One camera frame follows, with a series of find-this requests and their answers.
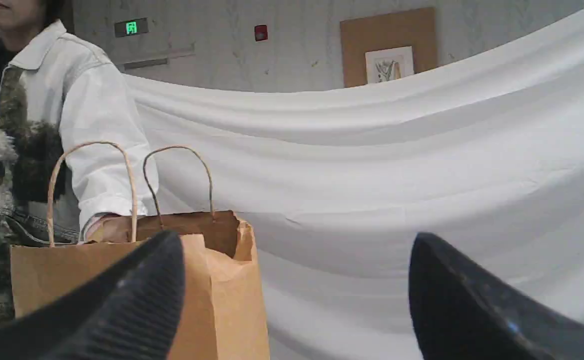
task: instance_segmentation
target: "denim jacket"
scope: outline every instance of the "denim jacket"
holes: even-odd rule
[[[149,147],[123,76],[100,48],[68,34],[58,21],[11,60],[0,85],[0,325],[13,319],[10,246],[49,244],[52,169],[63,150],[96,140],[122,146],[141,173]],[[139,214],[145,215],[150,194],[137,178]],[[154,167],[150,178],[156,186]],[[56,242],[76,243],[97,214],[129,215],[129,189],[114,148],[94,145],[70,155],[54,191]]]

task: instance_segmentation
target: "person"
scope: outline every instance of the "person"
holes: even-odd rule
[[[14,317],[9,247],[47,246],[47,186],[63,151],[111,141],[137,174],[149,153],[123,75],[100,48],[66,31],[63,3],[0,0],[0,326]],[[155,172],[152,163],[153,187]],[[150,193],[137,178],[139,214],[146,215]],[[55,240],[76,244],[107,221],[128,222],[131,207],[121,153],[84,147],[66,158],[54,190]]]

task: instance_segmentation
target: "red fire alarm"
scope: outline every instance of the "red fire alarm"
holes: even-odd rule
[[[256,41],[267,40],[267,25],[256,25],[254,27],[254,40]]]

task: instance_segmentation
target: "hand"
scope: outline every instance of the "hand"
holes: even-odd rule
[[[130,241],[132,219],[128,216],[107,214],[98,219],[85,233],[87,242],[122,244]]]

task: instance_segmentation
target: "white wall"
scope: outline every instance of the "white wall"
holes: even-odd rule
[[[465,59],[584,8],[584,0],[78,0],[77,35],[114,62],[187,55],[134,75],[254,92],[343,86],[339,22],[436,7],[440,63]],[[113,23],[150,19],[150,34],[114,38]],[[256,43],[255,25],[269,27]]]

